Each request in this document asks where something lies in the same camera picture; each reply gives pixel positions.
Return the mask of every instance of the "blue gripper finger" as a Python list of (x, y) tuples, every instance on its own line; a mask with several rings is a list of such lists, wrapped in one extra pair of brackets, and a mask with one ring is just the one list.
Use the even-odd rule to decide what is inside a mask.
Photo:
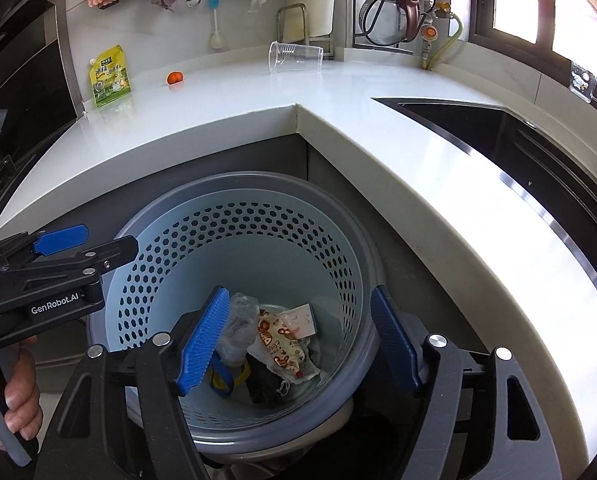
[(84, 225), (76, 225), (60, 231), (45, 233), (34, 242), (34, 252), (42, 256), (50, 256), (83, 245), (89, 235), (90, 232)]

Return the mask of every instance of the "plastic cup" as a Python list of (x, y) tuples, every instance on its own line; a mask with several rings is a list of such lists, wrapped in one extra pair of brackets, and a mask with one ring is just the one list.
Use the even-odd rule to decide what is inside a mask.
[(321, 72), (323, 48), (314, 45), (279, 43), (270, 45), (270, 72)]

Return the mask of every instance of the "blue perforated basket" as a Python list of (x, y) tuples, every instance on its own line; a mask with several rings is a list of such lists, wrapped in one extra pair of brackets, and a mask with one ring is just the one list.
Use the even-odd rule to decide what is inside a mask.
[[(118, 236), (128, 234), (139, 254), (104, 276), (106, 308), (90, 316), (92, 343), (139, 346), (200, 308), (215, 285), (261, 304), (310, 303), (316, 318), (322, 373), (295, 400), (264, 408), (246, 390), (223, 399), (208, 381), (181, 399), (200, 452), (285, 444), (327, 420), (359, 386), (378, 348), (369, 305), (383, 270), (365, 229), (320, 189), (272, 173), (216, 175), (146, 206)], [(127, 399), (140, 424), (136, 391)]]

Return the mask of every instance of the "human hand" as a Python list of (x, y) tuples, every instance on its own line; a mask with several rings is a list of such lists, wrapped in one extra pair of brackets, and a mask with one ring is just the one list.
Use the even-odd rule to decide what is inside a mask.
[(32, 337), (21, 343), (19, 360), (14, 366), (12, 379), (5, 387), (5, 402), (9, 408), (5, 423), (12, 433), (20, 432), (25, 440), (36, 437), (43, 422), (34, 357), (26, 348), (35, 342), (36, 338)]

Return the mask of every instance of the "metal bolt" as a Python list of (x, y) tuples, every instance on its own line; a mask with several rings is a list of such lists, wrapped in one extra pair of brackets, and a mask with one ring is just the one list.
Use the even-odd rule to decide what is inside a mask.
[(509, 361), (512, 359), (512, 352), (510, 352), (507, 348), (503, 346), (499, 346), (499, 348), (495, 351), (496, 356), (503, 361)]
[(87, 349), (87, 356), (92, 359), (96, 359), (97, 357), (102, 356), (102, 346), (101, 345), (93, 345)]
[(444, 348), (448, 345), (448, 340), (441, 334), (432, 334), (427, 340), (436, 348)]
[(156, 346), (165, 346), (169, 344), (171, 340), (172, 338), (167, 332), (161, 332), (152, 338), (152, 343), (154, 343)]

